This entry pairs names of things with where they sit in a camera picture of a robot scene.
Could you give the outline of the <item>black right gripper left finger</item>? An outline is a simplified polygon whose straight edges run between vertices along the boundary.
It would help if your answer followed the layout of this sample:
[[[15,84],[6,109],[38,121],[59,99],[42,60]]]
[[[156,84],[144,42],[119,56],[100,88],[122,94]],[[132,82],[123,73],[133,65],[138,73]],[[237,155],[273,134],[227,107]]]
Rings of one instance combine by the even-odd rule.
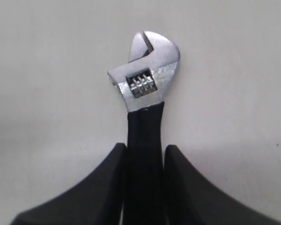
[[[126,146],[117,143],[84,180],[61,195],[19,213],[13,225],[117,225],[124,199]]]

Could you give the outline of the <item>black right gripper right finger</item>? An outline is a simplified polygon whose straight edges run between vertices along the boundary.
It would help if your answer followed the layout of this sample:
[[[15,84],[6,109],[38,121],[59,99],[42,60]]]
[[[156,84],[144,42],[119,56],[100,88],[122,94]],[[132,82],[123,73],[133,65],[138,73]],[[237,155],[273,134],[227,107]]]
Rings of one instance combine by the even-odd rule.
[[[176,145],[165,151],[166,207],[171,225],[279,225],[205,178]]]

